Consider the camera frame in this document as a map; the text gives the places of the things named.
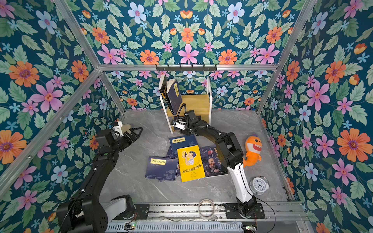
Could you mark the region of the black hook rail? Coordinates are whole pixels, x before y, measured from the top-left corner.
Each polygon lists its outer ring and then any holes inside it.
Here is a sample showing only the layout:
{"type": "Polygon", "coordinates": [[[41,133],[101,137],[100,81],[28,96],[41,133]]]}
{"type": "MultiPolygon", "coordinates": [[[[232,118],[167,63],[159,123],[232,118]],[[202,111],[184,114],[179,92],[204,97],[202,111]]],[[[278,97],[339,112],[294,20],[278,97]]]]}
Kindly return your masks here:
{"type": "Polygon", "coordinates": [[[184,72],[184,71],[217,71],[217,65],[156,65],[156,71],[174,71],[174,72],[184,72]]]}

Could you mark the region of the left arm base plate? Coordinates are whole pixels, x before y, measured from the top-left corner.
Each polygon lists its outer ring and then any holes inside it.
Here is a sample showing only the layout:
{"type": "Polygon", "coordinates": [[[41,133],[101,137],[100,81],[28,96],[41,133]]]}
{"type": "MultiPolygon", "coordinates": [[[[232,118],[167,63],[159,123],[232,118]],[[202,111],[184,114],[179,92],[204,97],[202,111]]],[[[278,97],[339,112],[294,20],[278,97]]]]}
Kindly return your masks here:
{"type": "Polygon", "coordinates": [[[148,219],[149,204],[134,204],[120,213],[114,220],[144,220],[148,219]]]}

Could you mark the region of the orange shark plush toy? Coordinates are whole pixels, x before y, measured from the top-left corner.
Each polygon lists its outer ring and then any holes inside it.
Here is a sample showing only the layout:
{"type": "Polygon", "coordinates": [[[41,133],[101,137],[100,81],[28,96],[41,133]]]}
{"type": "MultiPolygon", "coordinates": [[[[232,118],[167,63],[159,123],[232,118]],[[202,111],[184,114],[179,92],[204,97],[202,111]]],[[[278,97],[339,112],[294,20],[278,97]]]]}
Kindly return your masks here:
{"type": "Polygon", "coordinates": [[[245,141],[246,155],[243,158],[244,167],[254,166],[261,161],[262,142],[257,136],[250,136],[245,141]]]}

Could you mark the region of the clear tape roll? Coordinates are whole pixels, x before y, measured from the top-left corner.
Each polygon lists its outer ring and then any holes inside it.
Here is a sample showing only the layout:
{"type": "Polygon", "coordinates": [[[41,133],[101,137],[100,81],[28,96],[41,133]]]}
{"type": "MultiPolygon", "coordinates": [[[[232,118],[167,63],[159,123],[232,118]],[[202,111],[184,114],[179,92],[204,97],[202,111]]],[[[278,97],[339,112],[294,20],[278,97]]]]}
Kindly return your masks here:
{"type": "Polygon", "coordinates": [[[215,216],[215,204],[210,199],[203,199],[198,203],[197,212],[203,220],[212,220],[215,216]]]}

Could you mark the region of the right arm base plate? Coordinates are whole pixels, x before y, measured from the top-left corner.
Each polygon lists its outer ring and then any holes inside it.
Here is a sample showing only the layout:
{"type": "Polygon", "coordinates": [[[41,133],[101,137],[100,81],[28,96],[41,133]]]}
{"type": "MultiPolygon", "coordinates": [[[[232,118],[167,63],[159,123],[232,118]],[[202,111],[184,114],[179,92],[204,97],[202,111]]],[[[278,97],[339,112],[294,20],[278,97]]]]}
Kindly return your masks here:
{"type": "Polygon", "coordinates": [[[264,219],[265,213],[262,204],[258,203],[249,209],[237,203],[224,203],[227,219],[264,219]]]}

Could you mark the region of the dark book leaning on shelf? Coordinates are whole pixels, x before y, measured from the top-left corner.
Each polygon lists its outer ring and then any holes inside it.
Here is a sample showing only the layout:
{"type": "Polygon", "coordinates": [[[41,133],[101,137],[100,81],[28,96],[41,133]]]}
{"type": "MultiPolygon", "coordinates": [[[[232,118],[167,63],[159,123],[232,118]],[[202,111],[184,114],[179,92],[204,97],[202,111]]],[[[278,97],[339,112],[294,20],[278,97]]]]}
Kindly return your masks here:
{"type": "Polygon", "coordinates": [[[168,98],[168,94],[167,94],[167,78],[165,77],[165,75],[162,75],[160,80],[159,80],[159,86],[158,86],[158,89],[159,89],[159,92],[161,94],[161,97],[163,98],[163,101],[167,104],[169,110],[171,111],[172,108],[171,108],[171,103],[170,103],[170,100],[168,98]]]}

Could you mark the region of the navy book yellow label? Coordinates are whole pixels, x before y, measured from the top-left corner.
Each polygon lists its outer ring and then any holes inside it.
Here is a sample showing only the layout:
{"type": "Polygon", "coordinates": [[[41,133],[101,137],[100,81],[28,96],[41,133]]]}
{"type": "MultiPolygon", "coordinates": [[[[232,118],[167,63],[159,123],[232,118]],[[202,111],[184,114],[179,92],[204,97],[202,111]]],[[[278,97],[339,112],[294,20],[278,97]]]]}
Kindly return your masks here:
{"type": "Polygon", "coordinates": [[[182,96],[179,90],[178,81],[176,79],[171,79],[167,81],[167,97],[170,101],[171,111],[173,115],[176,115],[182,104],[182,96]]]}

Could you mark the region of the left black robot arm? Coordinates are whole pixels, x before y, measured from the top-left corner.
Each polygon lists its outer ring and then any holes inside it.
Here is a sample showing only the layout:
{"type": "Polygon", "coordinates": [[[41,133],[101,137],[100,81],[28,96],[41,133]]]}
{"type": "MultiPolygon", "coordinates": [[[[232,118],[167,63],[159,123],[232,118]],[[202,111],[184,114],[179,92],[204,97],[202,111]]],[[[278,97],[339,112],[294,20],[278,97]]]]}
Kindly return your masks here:
{"type": "Polygon", "coordinates": [[[117,216],[136,216],[136,207],[130,195],[116,197],[106,206],[102,206],[99,197],[116,166],[119,153],[138,140],[142,131],[142,127],[124,125],[97,133],[99,147],[88,176],[73,197],[57,208],[60,232],[104,233],[109,222],[117,216]]]}

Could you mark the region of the navy book underneath pile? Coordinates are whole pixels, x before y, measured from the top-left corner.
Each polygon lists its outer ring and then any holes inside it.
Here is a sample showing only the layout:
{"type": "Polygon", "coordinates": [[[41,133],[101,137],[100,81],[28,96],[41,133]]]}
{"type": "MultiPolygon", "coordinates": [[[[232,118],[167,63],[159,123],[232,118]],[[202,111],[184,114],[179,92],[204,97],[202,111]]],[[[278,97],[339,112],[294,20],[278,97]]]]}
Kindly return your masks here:
{"type": "Polygon", "coordinates": [[[175,181],[178,160],[166,157],[150,156],[145,172],[146,179],[175,181]]]}

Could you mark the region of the yellow cartoon cover book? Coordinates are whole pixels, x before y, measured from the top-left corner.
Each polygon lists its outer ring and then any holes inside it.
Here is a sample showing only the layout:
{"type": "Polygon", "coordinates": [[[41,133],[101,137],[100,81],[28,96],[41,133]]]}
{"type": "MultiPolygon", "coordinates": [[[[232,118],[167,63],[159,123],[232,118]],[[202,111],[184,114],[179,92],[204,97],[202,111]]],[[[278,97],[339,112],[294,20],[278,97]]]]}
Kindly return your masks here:
{"type": "Polygon", "coordinates": [[[180,148],[177,150],[177,154],[182,182],[206,177],[198,145],[180,148]]]}

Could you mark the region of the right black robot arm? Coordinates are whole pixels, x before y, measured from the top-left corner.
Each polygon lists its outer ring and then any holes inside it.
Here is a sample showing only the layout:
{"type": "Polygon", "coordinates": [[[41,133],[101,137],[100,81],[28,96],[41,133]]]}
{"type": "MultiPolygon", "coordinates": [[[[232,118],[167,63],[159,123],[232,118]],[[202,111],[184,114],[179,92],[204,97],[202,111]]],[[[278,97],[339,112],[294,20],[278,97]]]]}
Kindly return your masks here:
{"type": "Polygon", "coordinates": [[[210,126],[206,121],[199,119],[193,110],[187,111],[182,117],[177,116],[176,120],[172,121],[172,126],[182,134],[203,136],[215,143],[219,160],[227,168],[233,180],[237,193],[238,212],[242,217],[251,216],[257,201],[249,188],[243,166],[243,150],[236,135],[210,126]]]}

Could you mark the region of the dark old man cover book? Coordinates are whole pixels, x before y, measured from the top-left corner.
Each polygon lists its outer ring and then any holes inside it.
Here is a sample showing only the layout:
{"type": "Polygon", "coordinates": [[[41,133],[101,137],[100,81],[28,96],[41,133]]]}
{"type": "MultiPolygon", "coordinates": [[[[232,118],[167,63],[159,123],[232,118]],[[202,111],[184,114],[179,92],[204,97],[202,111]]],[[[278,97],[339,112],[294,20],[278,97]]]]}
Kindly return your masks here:
{"type": "Polygon", "coordinates": [[[221,164],[215,146],[200,147],[200,153],[207,178],[228,174],[227,168],[221,164]]]}

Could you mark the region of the beige glasses case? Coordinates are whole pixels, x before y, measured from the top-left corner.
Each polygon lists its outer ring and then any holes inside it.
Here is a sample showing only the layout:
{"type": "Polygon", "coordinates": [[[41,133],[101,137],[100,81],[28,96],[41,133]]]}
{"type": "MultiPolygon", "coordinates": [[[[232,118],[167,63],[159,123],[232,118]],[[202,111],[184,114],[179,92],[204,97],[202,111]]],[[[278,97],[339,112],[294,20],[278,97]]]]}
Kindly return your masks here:
{"type": "Polygon", "coordinates": [[[122,130],[122,132],[123,132],[123,134],[124,133],[131,133],[131,125],[130,124],[125,124],[125,125],[122,125],[122,127],[121,127],[121,130],[122,130]]]}

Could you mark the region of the white alarm clock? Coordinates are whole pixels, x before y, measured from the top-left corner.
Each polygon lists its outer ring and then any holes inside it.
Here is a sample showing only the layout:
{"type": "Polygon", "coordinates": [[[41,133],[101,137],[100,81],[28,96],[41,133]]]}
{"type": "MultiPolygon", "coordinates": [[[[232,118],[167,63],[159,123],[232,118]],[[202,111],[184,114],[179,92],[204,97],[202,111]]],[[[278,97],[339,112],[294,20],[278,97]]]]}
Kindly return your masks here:
{"type": "Polygon", "coordinates": [[[250,181],[249,187],[255,195],[263,195],[269,189],[270,184],[265,177],[257,176],[250,181]]]}

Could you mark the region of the navy book at back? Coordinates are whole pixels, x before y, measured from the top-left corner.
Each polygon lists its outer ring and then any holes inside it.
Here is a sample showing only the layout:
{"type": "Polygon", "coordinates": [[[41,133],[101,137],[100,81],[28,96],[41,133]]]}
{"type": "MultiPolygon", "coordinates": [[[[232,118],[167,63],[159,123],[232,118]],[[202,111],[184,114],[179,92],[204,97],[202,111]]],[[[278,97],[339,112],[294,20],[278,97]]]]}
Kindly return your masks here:
{"type": "Polygon", "coordinates": [[[172,137],[169,139],[169,141],[171,152],[173,155],[177,155],[178,149],[198,145],[195,135],[172,137]]]}

